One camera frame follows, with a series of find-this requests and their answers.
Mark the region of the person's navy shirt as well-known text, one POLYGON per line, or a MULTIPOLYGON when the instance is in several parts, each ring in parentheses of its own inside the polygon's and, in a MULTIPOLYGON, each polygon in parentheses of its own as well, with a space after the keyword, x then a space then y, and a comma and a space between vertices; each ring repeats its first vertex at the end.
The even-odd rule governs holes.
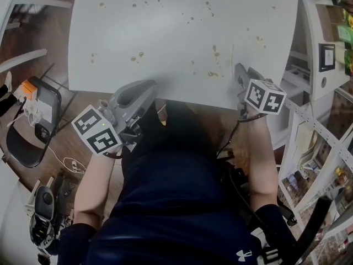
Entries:
POLYGON ((253 231, 291 259, 295 238, 276 205, 254 211, 247 225, 205 157, 177 150, 145 155, 127 170, 107 221, 96 230, 74 224, 61 232, 57 265, 257 265, 253 231))

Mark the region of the red flower pot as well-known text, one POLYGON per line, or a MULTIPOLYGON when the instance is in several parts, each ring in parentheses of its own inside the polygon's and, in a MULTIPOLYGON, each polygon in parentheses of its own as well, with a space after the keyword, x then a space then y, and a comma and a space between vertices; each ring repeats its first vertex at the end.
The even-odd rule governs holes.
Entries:
POLYGON ((345 74, 353 76, 353 50, 345 50, 344 52, 345 74))

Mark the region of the white paper sheet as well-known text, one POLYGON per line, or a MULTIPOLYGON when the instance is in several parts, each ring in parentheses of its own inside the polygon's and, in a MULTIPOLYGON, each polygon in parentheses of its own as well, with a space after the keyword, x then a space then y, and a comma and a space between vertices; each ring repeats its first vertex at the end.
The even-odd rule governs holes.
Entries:
POLYGON ((38 100, 38 112, 42 119, 52 123, 52 106, 41 100, 38 100))

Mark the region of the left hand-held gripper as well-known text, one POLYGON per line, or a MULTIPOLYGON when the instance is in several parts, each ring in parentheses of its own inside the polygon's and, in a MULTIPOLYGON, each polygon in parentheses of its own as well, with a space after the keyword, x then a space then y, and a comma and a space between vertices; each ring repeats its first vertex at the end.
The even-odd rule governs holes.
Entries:
POLYGON ((87 106, 72 121, 72 126, 95 155, 115 156, 114 150, 122 147, 132 151, 142 137, 139 118, 135 116, 144 115, 157 92, 157 83, 152 79, 134 81, 113 94, 111 109, 106 100, 100 99, 95 106, 87 106))

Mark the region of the white table with crumbs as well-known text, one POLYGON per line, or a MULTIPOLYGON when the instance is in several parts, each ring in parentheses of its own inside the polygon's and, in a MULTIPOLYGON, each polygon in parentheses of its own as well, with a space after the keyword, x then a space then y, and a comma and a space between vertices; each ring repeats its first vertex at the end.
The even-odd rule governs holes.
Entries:
POLYGON ((235 109, 231 49, 241 64, 280 84, 298 0, 75 0, 68 81, 75 91, 113 93, 158 83, 162 99, 235 109))

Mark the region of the black folding chair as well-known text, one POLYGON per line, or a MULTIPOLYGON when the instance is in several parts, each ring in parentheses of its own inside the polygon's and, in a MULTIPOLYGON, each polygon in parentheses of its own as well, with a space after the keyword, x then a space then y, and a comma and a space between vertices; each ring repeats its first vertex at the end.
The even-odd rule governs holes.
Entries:
POLYGON ((49 141, 43 147, 32 144, 15 128, 14 122, 9 125, 6 136, 6 145, 10 155, 27 168, 34 168, 41 163, 52 138, 71 123, 64 118, 64 115, 77 95, 77 92, 71 91, 64 84, 60 84, 50 78, 47 73, 48 71, 44 72, 41 77, 32 76, 29 78, 29 81, 38 89, 37 100, 41 100, 52 106, 52 123, 44 119, 41 119, 39 122, 39 124, 47 128, 50 132, 49 141), (60 88, 72 94, 71 99, 64 108, 62 107, 60 88))

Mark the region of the small white table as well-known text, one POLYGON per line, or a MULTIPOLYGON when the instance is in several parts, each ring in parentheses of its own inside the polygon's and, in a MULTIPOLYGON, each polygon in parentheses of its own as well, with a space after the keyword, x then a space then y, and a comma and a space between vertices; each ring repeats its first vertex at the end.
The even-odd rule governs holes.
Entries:
MULTIPOLYGON (((71 2, 65 0, 0 0, 0 46, 2 43, 4 32, 8 29, 17 28, 20 26, 19 22, 8 22, 14 6, 18 4, 34 4, 60 8, 71 8, 72 6, 71 2)), ((18 66, 33 59, 45 56, 46 54, 47 49, 40 49, 3 61, 2 63, 0 63, 0 73, 8 71, 14 66, 18 66)))

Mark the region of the white shelf desk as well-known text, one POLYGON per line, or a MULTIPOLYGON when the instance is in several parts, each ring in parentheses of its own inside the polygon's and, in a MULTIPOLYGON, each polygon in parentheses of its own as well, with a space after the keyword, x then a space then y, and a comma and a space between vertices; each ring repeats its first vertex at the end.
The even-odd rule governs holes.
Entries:
POLYGON ((307 62, 311 96, 317 100, 339 88, 350 80, 345 74, 345 66, 333 62, 335 68, 322 71, 319 68, 320 44, 325 44, 317 5, 331 6, 331 0, 298 0, 298 14, 302 17, 307 52, 290 51, 290 56, 307 62))

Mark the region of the green box yellow flowers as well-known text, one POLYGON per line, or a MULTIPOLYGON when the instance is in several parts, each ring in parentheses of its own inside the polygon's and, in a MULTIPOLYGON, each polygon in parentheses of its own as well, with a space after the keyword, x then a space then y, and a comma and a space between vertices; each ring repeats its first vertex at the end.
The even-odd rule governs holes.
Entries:
POLYGON ((343 9, 343 18, 344 22, 337 26, 339 39, 353 45, 353 15, 343 9))

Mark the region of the large white table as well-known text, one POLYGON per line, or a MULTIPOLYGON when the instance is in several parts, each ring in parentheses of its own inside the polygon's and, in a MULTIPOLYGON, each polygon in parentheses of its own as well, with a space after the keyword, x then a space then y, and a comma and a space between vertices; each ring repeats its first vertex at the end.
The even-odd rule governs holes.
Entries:
POLYGON ((0 162, 0 264, 40 265, 25 211, 30 195, 13 170, 0 162))

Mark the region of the person's right forearm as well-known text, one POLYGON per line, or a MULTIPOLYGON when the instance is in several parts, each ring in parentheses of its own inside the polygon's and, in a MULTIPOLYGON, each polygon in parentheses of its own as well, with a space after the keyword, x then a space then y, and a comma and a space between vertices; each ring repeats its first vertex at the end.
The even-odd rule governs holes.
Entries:
POLYGON ((266 119, 251 121, 248 126, 250 206, 257 211, 262 206, 277 204, 279 178, 266 119))

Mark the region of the orange box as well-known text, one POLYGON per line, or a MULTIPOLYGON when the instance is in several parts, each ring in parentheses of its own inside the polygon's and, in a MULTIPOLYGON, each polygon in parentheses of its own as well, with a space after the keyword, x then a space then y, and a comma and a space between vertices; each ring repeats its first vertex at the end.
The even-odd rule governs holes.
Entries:
POLYGON ((21 83, 23 96, 28 100, 35 100, 37 97, 38 89, 29 80, 21 83))

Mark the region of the person's left forearm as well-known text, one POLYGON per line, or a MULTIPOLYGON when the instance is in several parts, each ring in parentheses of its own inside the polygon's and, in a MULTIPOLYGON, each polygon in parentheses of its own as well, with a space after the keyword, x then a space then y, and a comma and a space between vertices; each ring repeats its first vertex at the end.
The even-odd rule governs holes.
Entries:
POLYGON ((74 199, 74 224, 86 224, 98 230, 102 225, 110 179, 120 160, 92 155, 74 199))

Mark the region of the grey handheld device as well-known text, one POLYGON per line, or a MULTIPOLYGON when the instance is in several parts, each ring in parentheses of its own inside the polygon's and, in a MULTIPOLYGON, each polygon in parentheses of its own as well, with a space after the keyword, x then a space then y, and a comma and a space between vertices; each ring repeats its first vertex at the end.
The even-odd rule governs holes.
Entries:
POLYGON ((53 226, 55 205, 52 190, 47 186, 40 186, 36 191, 34 213, 30 220, 29 232, 32 243, 44 250, 55 240, 53 226))

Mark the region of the person's black trousers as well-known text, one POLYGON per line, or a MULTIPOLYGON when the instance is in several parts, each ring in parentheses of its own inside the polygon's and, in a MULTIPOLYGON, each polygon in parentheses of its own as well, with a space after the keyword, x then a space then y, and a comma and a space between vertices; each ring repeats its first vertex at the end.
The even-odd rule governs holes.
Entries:
POLYGON ((196 153, 211 160, 216 158, 217 148, 212 143, 201 120, 183 102, 166 102, 167 123, 163 125, 153 103, 138 121, 142 140, 133 151, 124 149, 121 165, 127 168, 138 158, 160 151, 178 150, 196 153))

